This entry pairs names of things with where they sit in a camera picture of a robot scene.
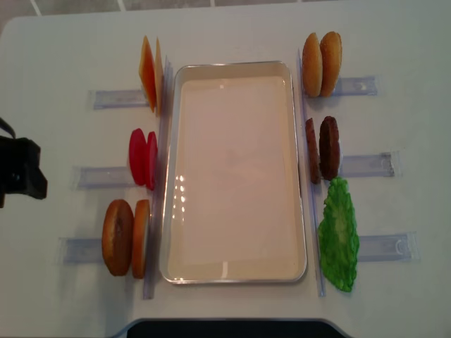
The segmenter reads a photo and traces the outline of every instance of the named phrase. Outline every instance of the red tomato slice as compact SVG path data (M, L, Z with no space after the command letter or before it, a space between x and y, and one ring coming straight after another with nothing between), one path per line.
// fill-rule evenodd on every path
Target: red tomato slice
M150 132L147 137L147 149L145 160L145 175L146 175L146 187L155 189L155 168L156 168L156 156L158 155L158 146L156 145L156 135L154 132Z
M144 174L144 161L146 152L146 137L140 128L133 130L128 145L128 160L132 171L133 180L137 185L144 185L146 177Z

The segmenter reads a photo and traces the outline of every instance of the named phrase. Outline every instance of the metal tray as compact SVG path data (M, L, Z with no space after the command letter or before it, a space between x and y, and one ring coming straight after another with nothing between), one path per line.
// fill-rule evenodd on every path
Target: metal tray
M292 282L307 266L292 78L277 61L175 76L159 267L174 284Z

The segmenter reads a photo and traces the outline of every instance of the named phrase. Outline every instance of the floor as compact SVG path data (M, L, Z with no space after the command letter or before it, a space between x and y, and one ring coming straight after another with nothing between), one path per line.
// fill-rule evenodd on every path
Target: floor
M0 0L0 34L5 24L18 16L280 4L303 1L318 0Z

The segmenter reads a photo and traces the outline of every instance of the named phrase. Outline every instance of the table surface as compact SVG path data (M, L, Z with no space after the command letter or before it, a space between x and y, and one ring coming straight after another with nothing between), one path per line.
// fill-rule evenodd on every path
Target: table surface
M321 318L355 337L449 337L451 85L448 1L334 1L20 18L0 39L1 116L42 148L47 199L7 196L0 210L0 336L104 337L144 318ZM99 237L108 203L141 189L73 189L74 167L125 165L130 131L157 129L145 108L93 111L91 89L140 86L142 36L183 65L280 60L294 79L310 32L341 34L343 77L377 75L375 97L307 104L338 119L346 154L400 151L396 179L351 179L358 231L416 231L416 263L360 263L354 291L319 298L309 208L308 267L294 284L176 287L113 278L102 265L58 263L59 237ZM297 124L298 135L303 126ZM307 179L300 150L302 196Z

